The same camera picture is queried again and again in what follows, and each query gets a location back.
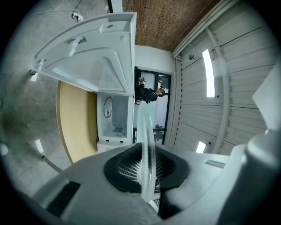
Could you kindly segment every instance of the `white panel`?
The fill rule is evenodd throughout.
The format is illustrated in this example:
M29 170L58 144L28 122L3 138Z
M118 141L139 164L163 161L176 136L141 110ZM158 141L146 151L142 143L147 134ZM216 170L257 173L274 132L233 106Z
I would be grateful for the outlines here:
M276 61L278 47L268 28L260 28L241 36L222 47L228 72L233 73Z
M199 142L207 145L204 152L211 152L215 145L216 137L179 122L174 148L196 152Z
M263 18L245 2L239 2L209 26L220 45L230 85L230 112L219 154L265 132L266 124L252 96L268 76L280 48ZM198 142L215 144L223 111L223 82L217 55L212 52L216 96L206 97L203 50L214 48L203 32L182 53L180 115L174 147L196 151Z
M182 69L189 66L191 63L197 61L202 58L202 52L213 48L213 43L208 36L206 31L202 32L182 53ZM189 55L193 54L194 59L189 59Z
M210 53L214 77L221 76L219 60L215 51ZM203 58L190 64L182 71L182 87L206 80L206 71Z
M224 140L234 145L247 143L267 129L258 109L231 107Z
M217 137L222 113L222 106L182 105L179 121Z
M209 28L220 45L265 25L264 19L244 1L237 3Z
M272 65L268 65L230 73L231 106L257 109L252 96L265 80L272 67Z
M223 81L222 77L215 77L215 90L218 98L207 98L206 80L182 87L182 105L223 105Z

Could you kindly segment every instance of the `clear plastic tube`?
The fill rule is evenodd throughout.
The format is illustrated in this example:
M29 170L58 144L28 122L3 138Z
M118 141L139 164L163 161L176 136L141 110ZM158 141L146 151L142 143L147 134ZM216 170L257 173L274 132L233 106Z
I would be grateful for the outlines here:
M141 196L145 202L149 202L155 189L156 156L152 122L144 101L141 102L138 111L137 142L142 143Z

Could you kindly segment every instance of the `window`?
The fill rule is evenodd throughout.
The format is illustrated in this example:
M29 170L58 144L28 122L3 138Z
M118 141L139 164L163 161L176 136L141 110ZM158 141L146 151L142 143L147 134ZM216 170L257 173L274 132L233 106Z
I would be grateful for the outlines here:
M157 101L149 103L149 113L154 128L154 141L155 143L164 144L169 111L171 76L163 73L141 70L135 67L135 87L138 86L138 80L142 77L144 77L145 82L147 83L147 86L145 86L146 88L157 90L162 87L165 91L163 97L157 98ZM138 106L135 105L133 143L137 142L137 114Z

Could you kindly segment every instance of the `white cabinet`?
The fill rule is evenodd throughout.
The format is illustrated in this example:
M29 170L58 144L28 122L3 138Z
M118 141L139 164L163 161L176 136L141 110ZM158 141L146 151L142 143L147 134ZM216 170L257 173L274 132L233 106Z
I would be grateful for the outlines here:
M100 140L132 142L136 18L126 12L86 20L35 56L33 70L98 93ZM104 106L108 97L112 103Z

